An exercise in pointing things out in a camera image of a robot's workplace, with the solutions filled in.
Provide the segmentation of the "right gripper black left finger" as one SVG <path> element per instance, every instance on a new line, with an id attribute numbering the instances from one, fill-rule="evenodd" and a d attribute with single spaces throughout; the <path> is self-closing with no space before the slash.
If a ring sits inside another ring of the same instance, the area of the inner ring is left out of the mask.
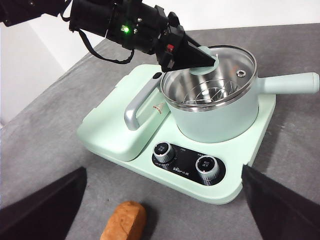
<path id="1" fill-rule="evenodd" d="M 2 240 L 64 240 L 81 206 L 87 170 L 80 167 L 0 211 Z"/>

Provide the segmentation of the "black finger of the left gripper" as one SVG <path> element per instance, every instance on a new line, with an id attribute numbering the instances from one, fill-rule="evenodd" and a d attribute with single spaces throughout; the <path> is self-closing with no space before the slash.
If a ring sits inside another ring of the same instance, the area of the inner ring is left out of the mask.
<path id="1" fill-rule="evenodd" d="M 201 67 L 213 67 L 216 60 L 199 48 L 199 44 L 186 33 L 173 54 L 172 70 L 183 70 Z"/>

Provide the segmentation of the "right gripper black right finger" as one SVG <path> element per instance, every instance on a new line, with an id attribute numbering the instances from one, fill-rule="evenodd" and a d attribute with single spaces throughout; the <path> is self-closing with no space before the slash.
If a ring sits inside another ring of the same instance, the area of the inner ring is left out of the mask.
<path id="1" fill-rule="evenodd" d="M 242 167 L 245 198 L 264 240 L 318 240 L 320 205 L 254 168 Z"/>

